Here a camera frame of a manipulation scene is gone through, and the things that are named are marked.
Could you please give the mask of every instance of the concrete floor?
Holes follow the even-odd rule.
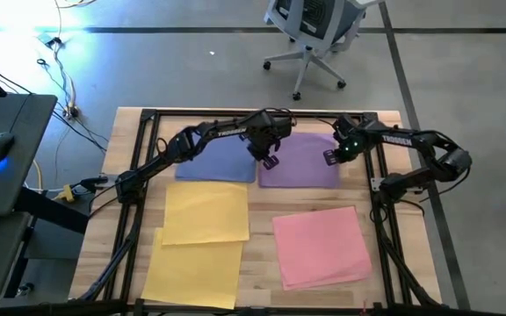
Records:
[[[51,52],[28,32],[5,31],[57,26],[53,2],[9,3],[0,10],[0,71],[37,93],[60,96],[36,64]],[[275,63],[266,55],[293,49],[280,33],[137,33],[137,27],[263,27],[266,1],[121,0],[96,1],[62,11],[66,30],[85,26],[128,27],[133,33],[63,32],[61,60],[74,79],[77,101],[87,125],[110,134],[119,106],[289,107],[291,109],[397,110],[408,126],[408,112],[385,34],[361,34],[351,50],[330,56],[348,83],[335,89],[333,78],[309,68],[303,99],[290,99],[297,63]],[[396,0],[387,2],[394,28],[506,27],[506,1]],[[17,19],[17,10],[24,12]],[[382,27],[378,7],[364,27]],[[446,217],[473,309],[506,312],[506,34],[396,34],[416,117],[421,128],[438,129],[470,150],[469,179],[443,195]],[[103,156],[90,143],[69,133],[54,159],[64,127],[52,120],[37,154],[45,187],[53,188],[96,175]],[[33,175],[29,183],[34,184]],[[443,300],[455,306],[452,285],[435,221],[427,212]],[[63,239],[54,229],[35,234],[45,242]],[[71,237],[68,255],[32,254],[26,281],[38,291],[1,305],[63,301],[75,270],[79,238]],[[40,258],[61,258],[41,260]]]

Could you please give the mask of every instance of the yellow cloth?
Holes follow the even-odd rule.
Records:
[[[167,187],[163,245],[248,241],[247,184],[181,182]]]
[[[233,309],[242,249],[240,241],[163,246],[157,228],[141,297]]]

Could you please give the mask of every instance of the pink cloth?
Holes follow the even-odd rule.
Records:
[[[272,219],[285,290],[355,281],[372,272],[354,206]]]

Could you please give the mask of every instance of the lavender cloth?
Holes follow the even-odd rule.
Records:
[[[193,135],[193,139],[198,141],[199,136]],[[175,179],[254,183],[257,164],[248,145],[239,136],[212,140],[192,161],[177,166]]]
[[[282,139],[275,154],[280,163],[273,169],[259,167],[259,186],[263,188],[336,188],[339,166],[328,166],[323,152],[334,149],[332,135],[293,133]]]

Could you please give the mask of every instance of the office chair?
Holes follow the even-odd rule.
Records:
[[[271,0],[264,16],[266,24],[274,24],[280,31],[298,41],[303,49],[299,52],[279,54],[264,59],[263,68],[271,69],[271,61],[302,60],[300,74],[294,87],[294,101],[301,99],[300,85],[307,65],[315,65],[334,76],[339,89],[347,84],[327,62],[327,52],[349,49],[357,37],[360,21],[366,8],[384,0]]]

